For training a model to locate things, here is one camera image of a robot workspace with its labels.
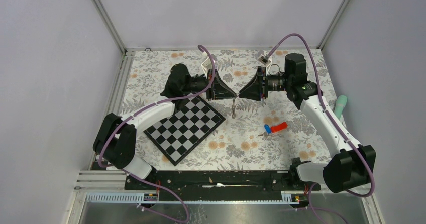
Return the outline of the silver keyring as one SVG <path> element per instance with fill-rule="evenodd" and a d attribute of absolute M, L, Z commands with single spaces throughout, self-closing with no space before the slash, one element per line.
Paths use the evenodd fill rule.
<path fill-rule="evenodd" d="M 236 98 L 234 97 L 232 99 L 232 115 L 231 118 L 235 118 L 236 117 Z"/>

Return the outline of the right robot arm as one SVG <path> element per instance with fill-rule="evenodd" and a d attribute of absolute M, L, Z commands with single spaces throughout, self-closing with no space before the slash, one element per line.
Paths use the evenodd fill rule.
<path fill-rule="evenodd" d="M 272 63 L 267 56 L 260 56 L 259 61 L 262 66 L 238 96 L 262 101 L 270 92 L 285 91 L 287 98 L 316 128 L 331 156 L 327 164 L 293 159 L 288 176 L 290 187 L 300 190 L 311 182 L 324 184 L 333 193 L 339 193 L 369 184 L 365 197 L 370 196 L 375 188 L 376 152 L 371 145 L 364 146 L 354 138 L 326 104 L 320 86 L 308 80 L 304 56 L 287 54 L 284 70 L 276 74 L 270 74 Z"/>

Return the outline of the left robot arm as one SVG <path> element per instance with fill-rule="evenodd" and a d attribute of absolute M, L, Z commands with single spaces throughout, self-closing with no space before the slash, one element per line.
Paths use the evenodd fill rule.
<path fill-rule="evenodd" d="M 146 105 L 133 114 L 118 116 L 110 113 L 105 116 L 93 150 L 99 160 L 108 161 L 116 167 L 137 177 L 136 182 L 143 189 L 155 185 L 155 168 L 135 154 L 137 135 L 159 121 L 174 116 L 191 99 L 206 94 L 208 100 L 232 99 L 237 95 L 222 82 L 215 68 L 206 74 L 191 76 L 184 64 L 176 64 L 170 70 L 164 90 L 155 103 Z"/>

